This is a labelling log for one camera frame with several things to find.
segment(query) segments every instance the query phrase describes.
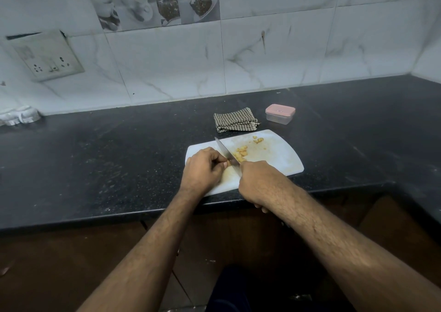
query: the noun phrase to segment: pink container lid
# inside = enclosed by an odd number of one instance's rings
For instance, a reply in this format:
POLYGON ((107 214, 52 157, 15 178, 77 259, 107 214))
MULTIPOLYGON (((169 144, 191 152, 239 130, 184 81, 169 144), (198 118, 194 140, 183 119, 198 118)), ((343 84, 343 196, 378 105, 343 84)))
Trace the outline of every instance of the pink container lid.
POLYGON ((291 117, 295 113, 295 108, 291 106, 271 104, 265 110, 266 113, 282 115, 284 117, 291 117))

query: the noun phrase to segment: left hand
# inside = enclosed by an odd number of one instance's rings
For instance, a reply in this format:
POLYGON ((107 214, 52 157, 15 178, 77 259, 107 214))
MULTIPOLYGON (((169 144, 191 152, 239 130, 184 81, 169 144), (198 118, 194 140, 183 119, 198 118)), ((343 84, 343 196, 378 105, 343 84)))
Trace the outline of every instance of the left hand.
POLYGON ((202 198, 222 177, 227 159, 211 147, 201 149, 185 163, 180 191, 202 198))

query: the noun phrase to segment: white cutting board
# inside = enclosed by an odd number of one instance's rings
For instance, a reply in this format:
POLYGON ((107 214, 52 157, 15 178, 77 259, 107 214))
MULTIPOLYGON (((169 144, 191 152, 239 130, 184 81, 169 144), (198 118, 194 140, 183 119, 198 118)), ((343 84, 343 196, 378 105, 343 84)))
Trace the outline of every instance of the white cutting board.
MULTIPOLYGON (((247 161, 255 162, 265 160, 285 176, 303 171, 303 164, 295 150, 273 131, 258 131, 235 137, 228 137, 226 139, 221 139, 220 141, 232 153, 236 151, 236 148, 248 146, 248 155, 245 157, 247 161), (253 142, 253 135, 257 136, 257 138, 262 137, 264 140, 256 144, 253 142)), ((185 162, 190 156, 195 155, 199 150, 207 147, 213 147, 214 149, 219 150, 215 140, 191 145, 187 149, 185 162)), ((228 167, 223 172, 219 184, 208 192, 206 196, 237 189, 239 187, 239 180, 240 177, 236 174, 233 167, 228 167)))

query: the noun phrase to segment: black granite countertop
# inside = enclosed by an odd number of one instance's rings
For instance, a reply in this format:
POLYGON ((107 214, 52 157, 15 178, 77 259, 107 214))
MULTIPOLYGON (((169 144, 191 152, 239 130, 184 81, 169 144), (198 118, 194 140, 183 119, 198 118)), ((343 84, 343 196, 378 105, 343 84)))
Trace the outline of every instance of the black granite countertop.
MULTIPOLYGON (((213 113, 245 107, 262 122, 259 130, 276 132, 295 149, 305 170, 291 179, 307 191, 381 190, 397 182, 441 220, 441 112, 434 108, 440 100, 441 85, 400 76, 60 114, 3 126, 0 230, 158 215, 179 187, 187 147, 239 134, 218 134, 213 113), (265 108, 272 103, 294 106, 293 121, 267 121, 265 108)), ((198 211, 243 206, 247 203, 235 190, 203 199, 198 211)))

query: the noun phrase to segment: forearm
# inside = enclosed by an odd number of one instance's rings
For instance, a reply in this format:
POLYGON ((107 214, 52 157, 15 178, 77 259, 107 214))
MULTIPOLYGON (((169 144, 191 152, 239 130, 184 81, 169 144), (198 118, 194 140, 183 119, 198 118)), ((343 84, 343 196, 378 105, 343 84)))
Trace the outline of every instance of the forearm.
POLYGON ((358 311, 441 309, 441 290, 334 216, 304 190, 285 193, 276 214, 308 243, 358 311))
POLYGON ((179 243, 198 201, 198 196, 178 192, 146 235, 79 311, 157 311, 179 243))

